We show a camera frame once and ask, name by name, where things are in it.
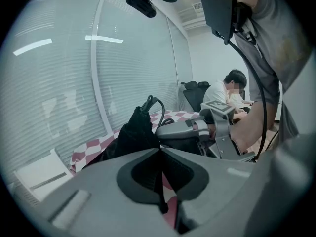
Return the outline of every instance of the white blind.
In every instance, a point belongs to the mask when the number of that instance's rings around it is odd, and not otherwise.
[[[98,1],[33,0],[7,38],[0,58],[0,152],[9,181],[13,170],[52,148],[68,164],[75,147],[106,135],[85,39]]]
[[[183,90],[185,90],[185,87],[182,84],[180,84],[183,81],[190,82],[193,80],[188,41],[170,20],[168,20],[168,22],[172,37],[174,56],[178,73],[180,110],[192,112],[193,109],[183,94]]]
[[[116,39],[97,42],[100,89],[112,130],[128,122],[148,95],[167,110],[178,110],[177,79],[166,16],[147,18],[125,0],[105,0],[98,35]],[[161,109],[156,103],[151,112]]]

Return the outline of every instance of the gray t-shirt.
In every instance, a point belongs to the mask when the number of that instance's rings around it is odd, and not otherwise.
[[[235,34],[235,39],[260,77],[266,101],[277,107],[280,96],[278,81],[282,83],[285,93],[304,67],[312,46],[284,0],[258,0],[250,20],[257,33],[255,38],[263,57],[241,33]],[[261,101],[259,88],[250,71],[249,88],[250,99]],[[280,141],[292,138],[297,133],[293,119],[283,105]]]

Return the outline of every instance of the person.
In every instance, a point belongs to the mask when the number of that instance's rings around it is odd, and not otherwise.
[[[203,103],[217,100],[222,103],[227,103],[233,107],[235,105],[229,102],[229,94],[239,92],[247,86],[247,78],[240,70],[233,69],[225,77],[224,80],[217,80],[205,92]],[[233,119],[242,119],[247,115],[245,110],[236,108]]]
[[[312,51],[303,28],[285,0],[237,0],[252,10],[257,46],[242,33],[234,33],[239,49],[249,59],[263,85],[267,105],[267,128],[273,126],[279,102],[280,81],[285,93],[304,67]],[[250,98],[255,102],[251,112],[231,128],[231,139],[241,152],[252,146],[262,134],[263,104],[259,88],[249,72]],[[279,141],[298,134],[294,121],[282,105]]]
[[[252,106],[254,101],[243,100],[243,98],[241,97],[239,92],[238,93],[232,93],[232,94],[229,94],[229,95],[230,95],[229,103],[231,105],[236,106],[236,108],[243,109],[247,113],[250,112],[250,108],[248,106],[246,106],[246,105]]]

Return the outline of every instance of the table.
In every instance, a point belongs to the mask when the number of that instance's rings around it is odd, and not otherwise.
[[[152,132],[155,132],[159,124],[162,111],[150,115],[151,123],[153,124]],[[188,119],[196,118],[199,113],[185,112],[185,111],[165,111],[163,120],[173,119],[175,122],[186,121]],[[106,135],[92,141],[88,141],[74,150],[70,160],[70,171],[75,174],[81,171],[89,162],[96,158],[106,147],[119,136],[119,130],[116,130],[111,135]],[[174,228],[177,208],[177,196],[170,186],[165,175],[162,175],[163,195],[169,210],[163,215],[167,223]]]

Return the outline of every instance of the pink checkered fabric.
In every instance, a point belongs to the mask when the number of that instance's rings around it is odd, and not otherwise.
[[[155,132],[159,124],[162,111],[150,115],[151,123],[153,124],[152,132]],[[199,116],[199,113],[193,112],[174,112],[166,111],[163,120],[173,119],[175,122],[186,121]],[[96,158],[106,147],[119,136],[119,130],[114,131],[111,136],[104,136],[87,143],[82,144],[74,150],[70,160],[70,170],[75,174],[82,170],[89,162]],[[170,227],[174,228],[176,212],[177,212],[177,195],[169,184],[167,178],[162,174],[163,195],[166,203],[168,204],[168,212],[163,215],[166,222]]]

